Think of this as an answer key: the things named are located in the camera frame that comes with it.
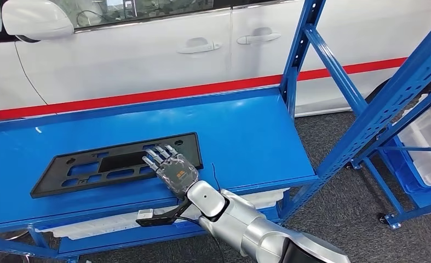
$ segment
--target silver robotic arm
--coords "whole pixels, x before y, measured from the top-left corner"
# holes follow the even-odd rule
[[[182,154],[169,145],[164,147],[146,150],[153,160],[143,160],[183,202],[164,215],[154,215],[152,209],[139,211],[136,222],[141,226],[172,224],[175,215],[194,204],[201,211],[202,228],[258,263],[350,262],[344,252],[328,242],[281,227],[267,220],[249,201],[224,189],[218,192],[199,180],[197,170]]]

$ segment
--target black plastic panel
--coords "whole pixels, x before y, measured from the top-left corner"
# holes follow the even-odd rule
[[[155,177],[141,159],[145,149],[168,144],[202,169],[196,133],[55,156],[31,191],[32,198]]]

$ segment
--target blue shelf surface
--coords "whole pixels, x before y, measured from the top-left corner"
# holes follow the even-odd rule
[[[264,208],[259,211],[264,213],[270,221],[279,221],[276,207]],[[150,244],[206,233],[199,226],[189,222],[181,222],[169,226],[136,227],[77,240],[64,237],[60,242],[59,257],[65,258],[72,255]]]
[[[318,179],[278,88],[74,112],[0,123],[0,231],[58,225],[177,200],[157,178],[32,199],[60,154],[197,132],[202,180],[247,194]]]

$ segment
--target robot finger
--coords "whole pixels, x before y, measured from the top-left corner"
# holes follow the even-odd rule
[[[164,160],[162,160],[162,158],[157,153],[155,153],[153,150],[146,149],[146,152],[159,164],[164,162]]]
[[[151,159],[147,158],[147,156],[143,156],[142,160],[147,163],[149,165],[149,167],[151,167],[151,169],[153,169],[154,171],[156,171],[157,169],[159,169],[159,166],[157,166],[153,161],[151,161]]]
[[[170,157],[170,154],[167,153],[166,150],[162,149],[159,145],[157,145],[156,150],[160,152],[160,155],[162,155],[165,159],[168,159]]]
[[[172,154],[172,156],[175,156],[178,154],[178,152],[173,147],[171,147],[170,145],[166,144],[164,147],[167,150],[169,150],[169,152]]]

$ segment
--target wire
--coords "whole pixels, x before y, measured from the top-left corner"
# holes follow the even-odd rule
[[[197,220],[191,219],[191,218],[186,218],[184,216],[176,216],[175,218],[177,219],[181,219],[181,220],[185,220],[188,222],[191,222],[193,224],[196,224],[198,226],[200,226],[199,222]],[[220,242],[217,238],[215,238],[214,236],[210,235],[214,240],[215,243],[217,244],[217,247],[219,248],[219,252],[220,252],[220,257],[222,258],[222,263],[225,263],[225,257],[223,256],[223,250],[222,250],[222,246],[220,245]]]
[[[94,11],[91,11],[91,10],[83,10],[83,11],[81,11],[81,12],[79,12],[79,13],[77,14],[77,25],[78,25],[78,26],[82,26],[82,25],[80,25],[80,22],[78,21],[78,18],[80,17],[80,15],[81,15],[81,14],[86,13],[86,12],[93,13],[93,14],[95,14],[95,15],[99,16],[100,18],[102,18],[102,19],[104,19],[104,20],[106,20],[106,21],[107,21],[107,18],[106,18],[105,16],[101,15],[101,14],[98,14],[98,13],[96,13],[96,12],[94,12]]]
[[[220,184],[219,184],[219,181],[217,180],[217,177],[215,176],[215,165],[214,165],[214,163],[211,163],[211,164],[212,164],[212,171],[214,173],[215,182],[217,183],[217,187],[219,188],[219,192],[220,192],[220,190],[221,190]]]

